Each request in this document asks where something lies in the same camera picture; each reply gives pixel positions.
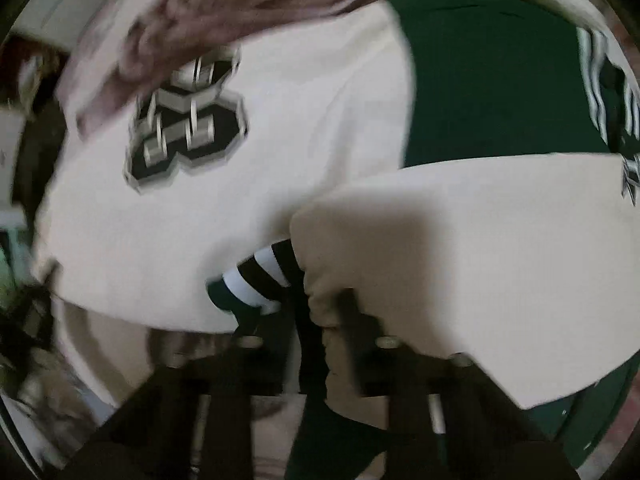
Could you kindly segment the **green and cream varsity jacket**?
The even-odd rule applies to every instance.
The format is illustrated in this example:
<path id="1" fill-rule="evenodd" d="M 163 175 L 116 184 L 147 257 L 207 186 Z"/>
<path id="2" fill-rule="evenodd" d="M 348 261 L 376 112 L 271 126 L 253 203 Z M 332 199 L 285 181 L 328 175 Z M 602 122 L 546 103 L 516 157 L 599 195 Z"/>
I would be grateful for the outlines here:
<path id="1" fill-rule="evenodd" d="M 392 0 L 203 55 L 70 136 L 37 224 L 65 307 L 249 335 L 298 316 L 302 479 L 378 476 L 337 296 L 524 410 L 639 356 L 638 84 L 526 0 Z"/>

